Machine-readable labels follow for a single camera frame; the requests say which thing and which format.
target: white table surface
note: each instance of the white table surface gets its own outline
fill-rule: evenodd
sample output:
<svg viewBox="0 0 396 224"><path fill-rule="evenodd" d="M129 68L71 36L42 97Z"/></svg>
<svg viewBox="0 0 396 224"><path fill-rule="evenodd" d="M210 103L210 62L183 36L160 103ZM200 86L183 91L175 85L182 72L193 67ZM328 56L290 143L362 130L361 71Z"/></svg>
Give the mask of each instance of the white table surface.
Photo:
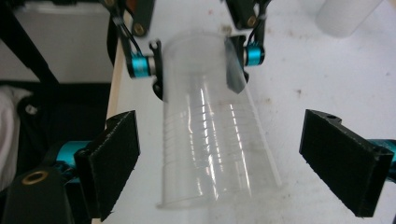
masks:
<svg viewBox="0 0 396 224"><path fill-rule="evenodd" d="M299 146L307 108L338 116L365 138L396 138L396 8L384 1L353 36L337 39L314 23L322 3L274 0L268 7L265 61L247 69L248 88L283 182L255 221L391 223L395 184L385 183L373 218L355 217L312 171ZM149 36L139 43L149 53L152 39L166 44L180 31L219 32L229 25L228 9L219 0L157 0ZM151 83L151 78L129 78L119 46L108 115L136 110L141 155L105 223L208 223L211 211L205 208L156 207L162 190L163 105Z"/></svg>

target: brass insert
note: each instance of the brass insert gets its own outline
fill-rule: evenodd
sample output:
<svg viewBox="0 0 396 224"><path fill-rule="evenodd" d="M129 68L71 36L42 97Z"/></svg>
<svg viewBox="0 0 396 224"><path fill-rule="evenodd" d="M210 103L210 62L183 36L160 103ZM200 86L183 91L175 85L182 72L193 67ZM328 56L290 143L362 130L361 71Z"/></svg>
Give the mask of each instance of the brass insert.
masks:
<svg viewBox="0 0 396 224"><path fill-rule="evenodd" d="M256 24L256 17L255 16L251 16L248 20L247 20L247 25L250 27L253 27L254 24Z"/></svg>
<svg viewBox="0 0 396 224"><path fill-rule="evenodd" d="M143 28L142 24L137 23L134 25L134 32L137 35L143 35L145 33L145 28Z"/></svg>
<svg viewBox="0 0 396 224"><path fill-rule="evenodd" d="M42 180L44 180L45 178L47 178L48 175L49 175L49 173L47 171L36 171L34 173L27 175L22 180L22 184L23 185L33 185L33 184L39 183Z"/></svg>

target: cable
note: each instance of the cable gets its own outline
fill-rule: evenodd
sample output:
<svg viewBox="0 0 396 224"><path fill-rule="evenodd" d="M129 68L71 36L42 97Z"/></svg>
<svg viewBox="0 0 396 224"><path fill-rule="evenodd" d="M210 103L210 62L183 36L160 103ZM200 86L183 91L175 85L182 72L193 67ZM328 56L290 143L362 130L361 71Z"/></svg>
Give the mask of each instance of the cable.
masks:
<svg viewBox="0 0 396 224"><path fill-rule="evenodd" d="M128 36L128 38L131 40L131 42L134 44L134 47L136 48L136 51L139 53L142 53L142 50L139 48L139 45L137 45L136 40L134 39L134 36L131 34L131 32L128 30L128 27L126 27L125 23L120 24L122 30L124 33Z"/></svg>
<svg viewBox="0 0 396 224"><path fill-rule="evenodd" d="M262 25L262 20L259 21L259 23L257 23L257 25L253 28L253 30L251 31L250 35L248 36L248 40L247 43L250 44L251 43L251 39L253 38L253 36L256 34L257 28L259 26Z"/></svg>

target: teal anodized part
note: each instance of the teal anodized part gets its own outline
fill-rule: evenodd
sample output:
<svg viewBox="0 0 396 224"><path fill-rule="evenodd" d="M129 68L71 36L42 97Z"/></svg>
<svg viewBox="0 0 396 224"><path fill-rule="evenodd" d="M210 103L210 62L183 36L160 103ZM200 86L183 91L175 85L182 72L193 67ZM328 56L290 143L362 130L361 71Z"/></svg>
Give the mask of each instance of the teal anodized part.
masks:
<svg viewBox="0 0 396 224"><path fill-rule="evenodd" d="M396 141L388 139L370 139L368 141L374 145L384 147L392 151L394 153L392 162L396 162Z"/></svg>
<svg viewBox="0 0 396 224"><path fill-rule="evenodd" d="M262 56L260 46L256 44L247 45L247 66L259 65Z"/></svg>
<svg viewBox="0 0 396 224"><path fill-rule="evenodd" d="M71 141L65 143L58 152L56 161L64 161L70 167L76 168L74 154L80 149L86 147L90 141Z"/></svg>
<svg viewBox="0 0 396 224"><path fill-rule="evenodd" d="M132 68L135 77L149 77L149 62L140 53L132 54Z"/></svg>

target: transparent plastic cup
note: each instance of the transparent plastic cup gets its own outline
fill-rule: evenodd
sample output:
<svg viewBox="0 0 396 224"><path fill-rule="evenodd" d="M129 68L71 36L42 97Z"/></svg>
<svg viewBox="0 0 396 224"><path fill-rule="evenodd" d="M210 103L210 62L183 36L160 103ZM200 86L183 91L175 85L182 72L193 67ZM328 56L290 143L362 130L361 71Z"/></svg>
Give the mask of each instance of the transparent plastic cup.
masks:
<svg viewBox="0 0 396 224"><path fill-rule="evenodd" d="M316 23L320 30L335 37L348 37L383 0L326 0Z"/></svg>
<svg viewBox="0 0 396 224"><path fill-rule="evenodd" d="M279 184L228 38L179 35L163 51L162 208L254 197Z"/></svg>

